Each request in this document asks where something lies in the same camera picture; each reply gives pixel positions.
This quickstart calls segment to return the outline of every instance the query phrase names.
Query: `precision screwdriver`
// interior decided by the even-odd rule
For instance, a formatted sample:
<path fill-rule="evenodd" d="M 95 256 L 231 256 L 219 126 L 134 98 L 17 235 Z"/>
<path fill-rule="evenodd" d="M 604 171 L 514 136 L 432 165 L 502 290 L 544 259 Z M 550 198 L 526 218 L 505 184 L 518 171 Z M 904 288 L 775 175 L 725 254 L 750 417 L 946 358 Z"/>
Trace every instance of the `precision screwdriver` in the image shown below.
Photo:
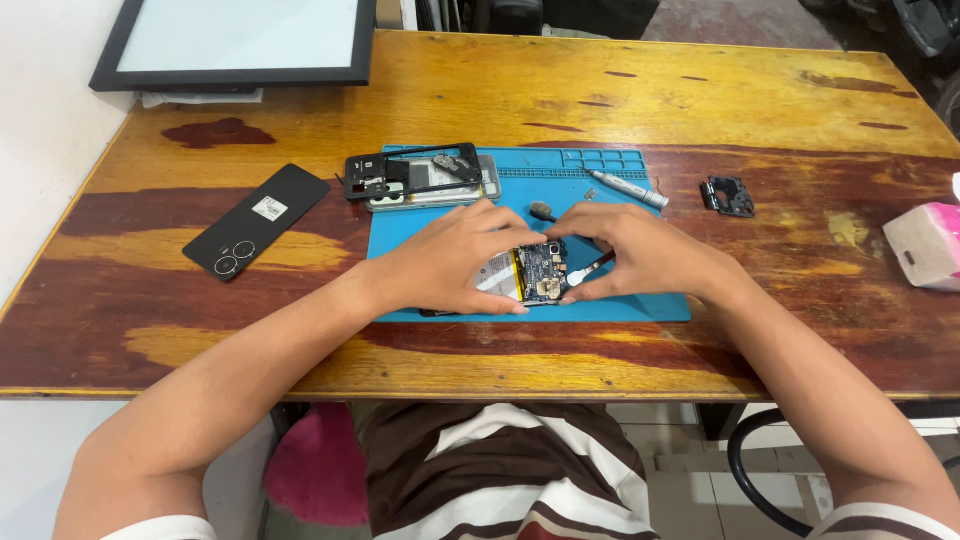
<path fill-rule="evenodd" d="M 606 184 L 621 193 L 626 193 L 631 197 L 639 199 L 639 201 L 645 205 L 650 205 L 651 207 L 662 210 L 666 208 L 667 203 L 670 202 L 670 199 L 660 195 L 659 193 L 654 193 L 649 189 L 644 189 L 639 185 L 634 185 L 622 178 L 617 178 L 609 173 L 602 173 L 600 171 L 591 171 L 586 167 L 580 167 L 585 171 L 589 172 L 590 176 L 599 180 L 603 184 Z"/>

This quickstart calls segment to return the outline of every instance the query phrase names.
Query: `circuit board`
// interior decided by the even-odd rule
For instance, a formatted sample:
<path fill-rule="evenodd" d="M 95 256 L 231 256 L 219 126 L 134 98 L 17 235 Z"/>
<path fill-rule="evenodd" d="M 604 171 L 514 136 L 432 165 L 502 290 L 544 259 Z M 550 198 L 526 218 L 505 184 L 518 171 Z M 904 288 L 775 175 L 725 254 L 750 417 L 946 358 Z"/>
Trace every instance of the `circuit board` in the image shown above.
<path fill-rule="evenodd" d="M 514 249 L 519 270 L 520 301 L 528 307 L 557 304 L 567 289 L 566 244 L 563 240 Z"/>

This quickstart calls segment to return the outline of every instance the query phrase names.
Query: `pink tissue box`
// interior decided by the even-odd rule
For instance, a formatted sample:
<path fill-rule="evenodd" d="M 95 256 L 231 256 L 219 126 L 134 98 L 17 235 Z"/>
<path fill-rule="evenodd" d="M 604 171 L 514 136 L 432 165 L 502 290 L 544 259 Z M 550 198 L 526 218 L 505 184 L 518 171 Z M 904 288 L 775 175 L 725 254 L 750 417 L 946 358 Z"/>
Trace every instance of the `pink tissue box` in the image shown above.
<path fill-rule="evenodd" d="M 928 203 L 883 226 L 915 286 L 960 291 L 960 207 Z"/>

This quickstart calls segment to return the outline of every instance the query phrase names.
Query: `wood grain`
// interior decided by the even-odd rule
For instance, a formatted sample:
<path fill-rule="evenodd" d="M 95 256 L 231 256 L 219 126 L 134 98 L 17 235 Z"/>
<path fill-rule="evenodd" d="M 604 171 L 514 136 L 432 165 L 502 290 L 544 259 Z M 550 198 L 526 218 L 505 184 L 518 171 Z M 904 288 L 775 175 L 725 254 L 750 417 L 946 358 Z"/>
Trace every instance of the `wood grain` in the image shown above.
<path fill-rule="evenodd" d="M 958 300 L 911 287 L 880 229 L 949 202 L 960 144 L 882 55 L 389 31 L 369 87 L 134 110 L 5 307 L 0 395 L 129 397 L 361 260 L 371 216 L 335 180 L 232 282 L 180 254 L 287 162 L 331 179 L 383 144 L 465 140 L 641 150 L 665 219 L 889 395 L 960 396 Z M 756 218 L 704 210 L 708 175 L 742 178 Z M 689 324 L 373 324 L 291 398 L 767 398 L 691 307 Z"/>

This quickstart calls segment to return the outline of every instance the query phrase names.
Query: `phone camera module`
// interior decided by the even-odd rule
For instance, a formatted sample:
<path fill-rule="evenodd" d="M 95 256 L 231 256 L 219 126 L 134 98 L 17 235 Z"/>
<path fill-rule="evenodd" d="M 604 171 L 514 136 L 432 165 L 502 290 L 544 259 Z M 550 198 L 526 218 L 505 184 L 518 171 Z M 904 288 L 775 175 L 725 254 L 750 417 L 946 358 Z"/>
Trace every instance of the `phone camera module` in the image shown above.
<path fill-rule="evenodd" d="M 237 268 L 237 259 L 233 257 L 224 257 L 221 258 L 213 265 L 213 269 L 217 271 L 217 274 L 221 276 L 229 274 L 230 272 L 236 270 Z"/>
<path fill-rule="evenodd" d="M 256 248 L 253 246 L 253 242 L 245 240 L 233 246 L 233 256 L 236 258 L 247 258 L 253 255 L 255 250 Z"/>

